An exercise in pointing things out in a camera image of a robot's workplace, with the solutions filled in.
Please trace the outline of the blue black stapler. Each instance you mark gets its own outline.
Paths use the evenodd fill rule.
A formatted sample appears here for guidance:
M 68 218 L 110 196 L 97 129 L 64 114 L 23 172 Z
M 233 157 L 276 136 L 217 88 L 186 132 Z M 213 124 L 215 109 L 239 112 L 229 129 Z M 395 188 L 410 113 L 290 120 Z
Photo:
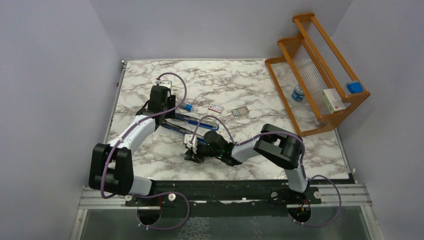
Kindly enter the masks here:
M 188 116 L 188 115 L 181 114 L 181 113 L 176 113 L 174 118 L 176 120 L 187 122 L 188 124 L 194 125 L 194 126 L 196 126 L 199 123 L 199 120 L 200 120 L 199 118 Z M 208 130 L 214 130 L 214 131 L 217 131 L 220 128 L 217 123 L 207 121 L 207 120 L 202 120 L 199 127 L 204 128 L 204 129 L 208 129 Z

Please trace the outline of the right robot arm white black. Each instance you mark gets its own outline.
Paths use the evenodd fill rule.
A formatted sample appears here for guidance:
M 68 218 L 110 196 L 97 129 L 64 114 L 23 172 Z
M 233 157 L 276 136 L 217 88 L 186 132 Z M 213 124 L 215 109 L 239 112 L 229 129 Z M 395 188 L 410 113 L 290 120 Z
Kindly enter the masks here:
M 214 130 L 206 132 L 201 142 L 193 134 L 186 134 L 183 143 L 187 148 L 184 159 L 195 163 L 216 158 L 234 167 L 262 156 L 284 169 L 292 202 L 300 204 L 309 196 L 310 183 L 302 166 L 305 145 L 294 133 L 267 123 L 258 135 L 242 143 L 228 142 Z

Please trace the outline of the staple box tray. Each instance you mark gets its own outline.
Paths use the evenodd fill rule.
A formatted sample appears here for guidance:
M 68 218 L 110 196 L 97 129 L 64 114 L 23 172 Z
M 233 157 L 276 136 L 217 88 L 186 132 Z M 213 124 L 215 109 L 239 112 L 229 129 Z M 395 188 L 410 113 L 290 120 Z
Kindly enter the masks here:
M 241 116 L 249 113 L 249 109 L 246 106 L 238 107 L 232 110 L 234 116 Z

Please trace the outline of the red white staple box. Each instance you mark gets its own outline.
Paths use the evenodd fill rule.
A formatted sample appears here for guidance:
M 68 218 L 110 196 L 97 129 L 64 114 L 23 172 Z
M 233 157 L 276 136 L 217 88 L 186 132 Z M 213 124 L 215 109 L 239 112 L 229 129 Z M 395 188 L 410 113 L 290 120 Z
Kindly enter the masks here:
M 222 113 L 224 107 L 215 103 L 210 103 L 208 109 L 216 113 Z

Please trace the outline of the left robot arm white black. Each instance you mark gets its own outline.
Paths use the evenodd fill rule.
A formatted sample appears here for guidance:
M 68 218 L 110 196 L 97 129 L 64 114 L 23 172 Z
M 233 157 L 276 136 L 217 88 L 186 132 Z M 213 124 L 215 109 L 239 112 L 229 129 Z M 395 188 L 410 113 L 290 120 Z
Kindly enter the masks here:
M 136 112 L 134 120 L 118 137 L 107 144 L 98 143 L 92 151 L 89 172 L 90 188 L 112 195 L 138 195 L 144 205 L 157 200 L 154 182 L 137 177 L 133 171 L 133 154 L 142 142 L 175 114 L 176 97 L 164 85 L 154 85 L 145 106 Z

